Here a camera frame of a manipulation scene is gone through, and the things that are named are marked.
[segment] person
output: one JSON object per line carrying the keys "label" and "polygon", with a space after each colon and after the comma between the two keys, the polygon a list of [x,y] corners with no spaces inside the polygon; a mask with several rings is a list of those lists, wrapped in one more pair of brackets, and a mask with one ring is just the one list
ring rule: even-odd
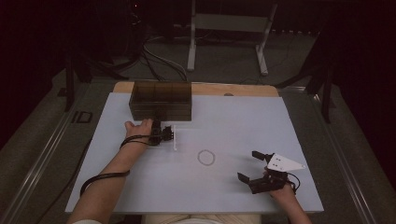
{"label": "person", "polygon": [[[151,119],[142,120],[140,125],[131,121],[125,122],[126,136],[150,135]],[[147,149],[148,138],[140,138],[140,142],[131,142],[123,145],[101,174],[124,173],[134,166],[139,157]],[[94,181],[79,198],[72,214],[67,220],[68,224],[100,224],[107,223],[112,211],[117,204],[126,177],[116,177]],[[275,201],[284,209],[291,224],[310,224],[311,221],[303,208],[298,203],[289,184],[283,189],[270,192]],[[213,220],[196,219],[195,223],[219,223]]]}

